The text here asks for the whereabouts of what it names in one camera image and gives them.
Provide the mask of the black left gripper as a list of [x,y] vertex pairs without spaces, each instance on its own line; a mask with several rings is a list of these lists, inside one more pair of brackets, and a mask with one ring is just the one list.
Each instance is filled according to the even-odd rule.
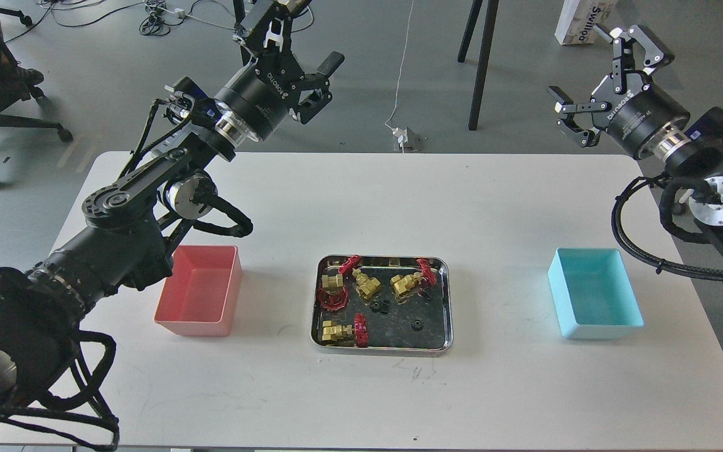
[[[270,49],[287,51],[292,22],[309,9],[310,2],[252,1],[252,5],[246,12],[244,1],[233,2],[233,40],[241,46],[246,66],[217,92],[215,100],[243,121],[250,140],[264,141],[285,117],[305,125],[330,103],[329,77],[344,63],[345,56],[331,52],[315,73],[307,74],[293,54],[276,62],[252,60]],[[287,82],[287,75],[296,80]]]

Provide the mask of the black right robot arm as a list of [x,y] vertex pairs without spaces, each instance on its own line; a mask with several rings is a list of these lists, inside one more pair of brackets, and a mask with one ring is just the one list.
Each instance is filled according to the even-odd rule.
[[596,146],[605,132],[635,160],[659,158],[665,164],[662,174],[637,178],[616,198],[615,239],[657,272],[723,283],[723,269],[677,264],[640,249],[621,220],[628,198],[645,186],[659,186],[662,227],[682,241],[710,244],[723,257],[723,109],[712,108],[689,126],[689,112],[652,79],[655,70],[672,62],[671,51],[639,24],[611,31],[596,25],[595,30],[612,44],[611,71],[586,103],[549,88],[560,131],[582,147]]

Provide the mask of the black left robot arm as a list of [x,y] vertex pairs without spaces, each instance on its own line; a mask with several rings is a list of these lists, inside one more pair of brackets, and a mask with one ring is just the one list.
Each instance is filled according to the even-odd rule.
[[155,100],[173,128],[141,139],[114,183],[82,203],[85,229],[28,272],[0,268],[0,424],[54,434],[113,451],[119,420],[100,391],[117,345],[84,331],[82,320],[121,287],[146,289],[173,273],[173,252],[192,229],[226,237],[252,233],[252,221],[218,195],[206,172],[245,141],[264,141],[286,116],[308,123],[327,103],[330,53],[307,73],[292,53],[292,27],[308,1],[235,1],[233,40],[243,68],[215,95],[190,78]]

